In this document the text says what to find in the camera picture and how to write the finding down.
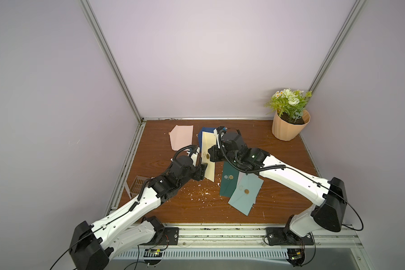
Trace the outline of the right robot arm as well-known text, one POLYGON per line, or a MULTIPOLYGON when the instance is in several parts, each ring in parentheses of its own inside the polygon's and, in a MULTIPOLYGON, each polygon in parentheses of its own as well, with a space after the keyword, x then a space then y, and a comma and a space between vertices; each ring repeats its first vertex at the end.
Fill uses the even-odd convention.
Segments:
POLYGON ((344 182, 327 180, 290 166, 260 148, 249 148, 239 131, 229 132, 220 126, 213 131, 215 144, 208 150, 210 161, 227 162, 245 174, 255 174, 278 182, 308 199, 312 205, 292 215, 284 228, 268 234, 269 245, 300 245, 313 231, 340 232, 350 206, 344 182))

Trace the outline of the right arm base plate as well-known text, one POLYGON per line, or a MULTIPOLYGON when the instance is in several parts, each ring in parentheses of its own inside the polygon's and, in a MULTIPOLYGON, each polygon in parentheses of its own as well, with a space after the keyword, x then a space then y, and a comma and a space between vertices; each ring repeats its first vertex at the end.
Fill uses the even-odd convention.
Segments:
POLYGON ((308 235, 305 237, 299 237, 292 233, 287 228, 281 227, 267 227, 265 229, 266 238, 270 246, 275 245, 305 245, 312 246, 315 244, 313 238, 308 235))

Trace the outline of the pink envelope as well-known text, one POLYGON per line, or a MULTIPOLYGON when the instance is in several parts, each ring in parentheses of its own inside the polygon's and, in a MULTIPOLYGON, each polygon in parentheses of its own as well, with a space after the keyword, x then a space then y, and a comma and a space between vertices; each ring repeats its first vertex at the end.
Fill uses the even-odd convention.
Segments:
POLYGON ((179 126, 176 125, 170 132, 170 142, 173 151, 192 144, 192 134, 194 126, 179 126))

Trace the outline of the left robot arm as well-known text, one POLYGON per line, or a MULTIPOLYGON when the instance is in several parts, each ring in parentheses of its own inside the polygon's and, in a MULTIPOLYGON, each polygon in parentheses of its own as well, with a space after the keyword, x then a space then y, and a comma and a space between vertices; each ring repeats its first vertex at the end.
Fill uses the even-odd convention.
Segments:
POLYGON ((164 231, 156 217, 145 215, 178 194, 190 180, 204 179, 207 164, 202 162, 196 145, 180 148, 170 165, 159 176, 146 180, 131 201, 106 217, 74 229, 66 253, 77 270, 103 270, 109 262, 125 250, 159 242, 164 231))

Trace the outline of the teal envelope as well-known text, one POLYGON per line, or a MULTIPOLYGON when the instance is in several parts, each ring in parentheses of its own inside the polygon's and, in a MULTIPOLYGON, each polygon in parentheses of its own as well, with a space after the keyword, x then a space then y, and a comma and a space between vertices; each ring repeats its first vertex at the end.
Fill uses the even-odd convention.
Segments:
POLYGON ((256 198, 262 188, 263 180, 255 174, 239 173, 236 189, 228 204, 248 216, 256 203, 256 198))

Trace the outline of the navy blue envelope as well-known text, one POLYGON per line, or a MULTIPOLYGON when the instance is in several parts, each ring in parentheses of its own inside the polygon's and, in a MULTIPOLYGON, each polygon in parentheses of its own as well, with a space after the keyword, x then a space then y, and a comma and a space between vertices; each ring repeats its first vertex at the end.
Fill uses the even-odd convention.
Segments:
POLYGON ((203 132, 207 132, 207 133, 214 133, 215 128, 208 128, 208 127, 202 127, 200 132, 197 134, 198 137, 198 143, 199 143, 199 147, 202 149, 202 145, 203 145, 203 132))

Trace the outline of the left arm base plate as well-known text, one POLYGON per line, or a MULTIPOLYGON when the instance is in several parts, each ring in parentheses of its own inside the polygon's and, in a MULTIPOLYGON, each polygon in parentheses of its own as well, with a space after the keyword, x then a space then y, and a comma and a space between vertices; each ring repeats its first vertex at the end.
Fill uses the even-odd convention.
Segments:
POLYGON ((163 230, 156 232, 154 237, 143 246, 166 246, 177 245, 180 229, 178 227, 165 227, 163 230))

